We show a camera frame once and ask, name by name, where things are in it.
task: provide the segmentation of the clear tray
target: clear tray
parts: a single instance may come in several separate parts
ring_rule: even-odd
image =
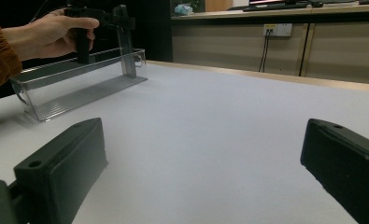
[[[24,111],[37,121],[48,121],[114,92],[147,80],[145,51],[120,56],[112,49],[90,56],[22,71],[10,79]]]

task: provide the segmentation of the hand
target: hand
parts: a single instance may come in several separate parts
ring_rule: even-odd
[[[87,29],[90,49],[95,39],[93,29],[99,21],[93,18],[70,18],[63,9],[50,12],[30,24],[3,29],[9,45],[21,61],[34,58],[53,58],[76,51],[74,28]]]

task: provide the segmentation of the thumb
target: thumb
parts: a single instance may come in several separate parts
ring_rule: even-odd
[[[71,28],[82,28],[82,29],[95,29],[99,26],[100,22],[97,19],[94,18],[86,18],[86,17],[80,17],[80,18],[72,18],[67,17],[67,25],[68,29]]]

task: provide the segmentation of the white wall socket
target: white wall socket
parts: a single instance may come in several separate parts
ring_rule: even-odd
[[[291,36],[292,23],[264,24],[263,35],[270,30],[270,36]]]

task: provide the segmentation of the white table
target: white table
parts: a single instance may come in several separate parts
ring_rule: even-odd
[[[0,179],[100,117],[109,165],[74,223],[356,223],[300,155],[311,118],[369,138],[369,85],[157,64],[148,81],[46,123],[1,99]]]

